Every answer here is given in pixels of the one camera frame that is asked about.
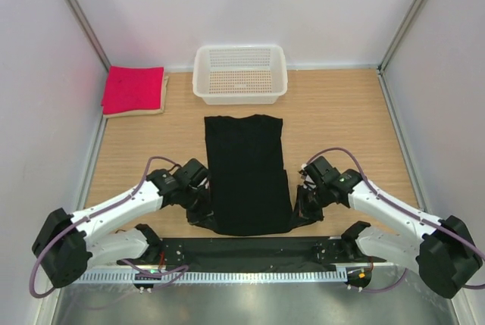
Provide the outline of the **black t-shirt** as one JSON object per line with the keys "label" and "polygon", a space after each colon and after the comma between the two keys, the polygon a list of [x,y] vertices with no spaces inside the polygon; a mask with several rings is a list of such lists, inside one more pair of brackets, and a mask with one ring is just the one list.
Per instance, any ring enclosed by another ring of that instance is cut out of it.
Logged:
{"label": "black t-shirt", "polygon": [[205,117],[208,197],[190,224],[227,236],[287,233],[323,220],[290,201],[283,163],[283,120],[263,114]]}

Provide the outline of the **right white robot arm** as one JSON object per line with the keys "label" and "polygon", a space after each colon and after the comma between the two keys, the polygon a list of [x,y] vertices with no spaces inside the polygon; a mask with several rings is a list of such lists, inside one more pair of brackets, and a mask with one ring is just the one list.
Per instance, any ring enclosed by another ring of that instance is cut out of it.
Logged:
{"label": "right white robot arm", "polygon": [[437,295],[451,299],[481,269],[483,258],[466,224],[429,214],[378,189],[360,167],[339,172],[322,156],[302,165],[297,214],[310,220],[331,204],[360,211],[392,229],[358,222],[342,238],[353,251],[416,273]]}

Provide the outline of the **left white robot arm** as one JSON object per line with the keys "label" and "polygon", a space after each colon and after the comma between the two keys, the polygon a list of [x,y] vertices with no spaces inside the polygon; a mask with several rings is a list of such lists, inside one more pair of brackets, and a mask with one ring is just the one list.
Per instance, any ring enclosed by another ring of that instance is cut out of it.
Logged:
{"label": "left white robot arm", "polygon": [[154,264],[164,244],[147,224],[123,231],[121,226],[169,205],[185,209],[190,223],[210,224],[213,211],[208,198],[208,169],[195,158],[172,169],[146,168],[140,182],[101,204],[68,214],[59,208],[45,219],[32,251],[36,256],[30,276],[42,269],[53,289],[69,286],[97,265],[124,261]]}

